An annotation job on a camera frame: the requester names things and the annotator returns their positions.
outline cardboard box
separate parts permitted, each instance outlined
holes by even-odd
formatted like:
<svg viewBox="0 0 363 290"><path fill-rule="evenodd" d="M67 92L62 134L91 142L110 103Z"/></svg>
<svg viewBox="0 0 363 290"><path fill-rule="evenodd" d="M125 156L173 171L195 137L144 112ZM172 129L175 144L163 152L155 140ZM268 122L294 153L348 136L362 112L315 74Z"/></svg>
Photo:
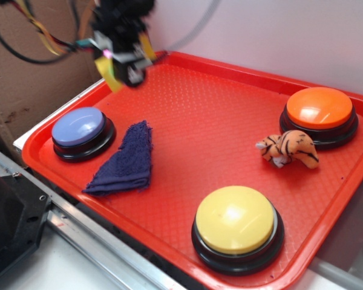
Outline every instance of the cardboard box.
<svg viewBox="0 0 363 290"><path fill-rule="evenodd" d="M76 2L81 14L88 1ZM75 22L68 1L31 3L37 20L52 35L68 42L74 40ZM43 46L35 27L10 4L0 6L0 33L28 57L55 57ZM91 53L73 53L59 63L34 65L16 58L0 44L1 149L21 163L13 141L99 79Z"/></svg>

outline red tray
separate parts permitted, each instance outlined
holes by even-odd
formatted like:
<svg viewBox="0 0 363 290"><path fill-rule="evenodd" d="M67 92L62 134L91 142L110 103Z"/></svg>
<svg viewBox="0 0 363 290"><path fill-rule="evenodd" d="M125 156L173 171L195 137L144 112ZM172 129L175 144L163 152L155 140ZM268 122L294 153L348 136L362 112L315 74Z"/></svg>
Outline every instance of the red tray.
<svg viewBox="0 0 363 290"><path fill-rule="evenodd" d="M363 96L346 92L359 115L355 138L319 152L320 166L301 162L275 169L255 143L279 134L287 99L315 86L298 80L174 53L148 70L138 89L113 94L102 83L38 129L26 142L24 161L78 201L211 289L283 289L307 268L363 179ZM70 110L94 106L114 122L117 138L97 158L62 162L51 129ZM127 128L147 120L153 128L148 189L95 198L81 193L120 146ZM210 192L245 185L263 193L281 214L286 236L271 266L231 277L201 263L191 242L199 203Z"/></svg>

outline dark blue towel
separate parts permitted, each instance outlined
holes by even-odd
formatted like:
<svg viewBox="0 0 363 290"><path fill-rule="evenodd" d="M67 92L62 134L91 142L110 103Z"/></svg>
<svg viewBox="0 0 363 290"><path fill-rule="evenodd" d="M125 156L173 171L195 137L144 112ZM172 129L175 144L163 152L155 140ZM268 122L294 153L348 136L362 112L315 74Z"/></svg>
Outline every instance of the dark blue towel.
<svg viewBox="0 0 363 290"><path fill-rule="evenodd" d="M132 125L127 130L119 151L101 166L83 192L105 196L147 188L151 178L151 131L152 128L145 120Z"/></svg>

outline plush toy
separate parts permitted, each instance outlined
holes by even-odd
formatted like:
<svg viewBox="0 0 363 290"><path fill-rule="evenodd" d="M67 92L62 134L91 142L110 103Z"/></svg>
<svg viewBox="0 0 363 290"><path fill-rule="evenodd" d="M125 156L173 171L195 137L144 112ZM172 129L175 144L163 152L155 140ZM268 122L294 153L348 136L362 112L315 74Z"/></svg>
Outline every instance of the plush toy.
<svg viewBox="0 0 363 290"><path fill-rule="evenodd" d="M300 160L308 168L319 166L319 158L312 139L303 131L290 130L282 136L270 135L255 145L262 157L278 168L293 160Z"/></svg>

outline blue button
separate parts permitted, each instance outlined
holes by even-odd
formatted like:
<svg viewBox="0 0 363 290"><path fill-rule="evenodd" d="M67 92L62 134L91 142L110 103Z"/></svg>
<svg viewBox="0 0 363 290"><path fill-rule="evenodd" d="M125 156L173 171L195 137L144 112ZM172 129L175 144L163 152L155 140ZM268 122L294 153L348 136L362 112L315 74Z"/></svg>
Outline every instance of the blue button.
<svg viewBox="0 0 363 290"><path fill-rule="evenodd" d="M77 146L96 136L104 124L105 118L100 110L80 108L61 117L54 125L52 135L61 146Z"/></svg>

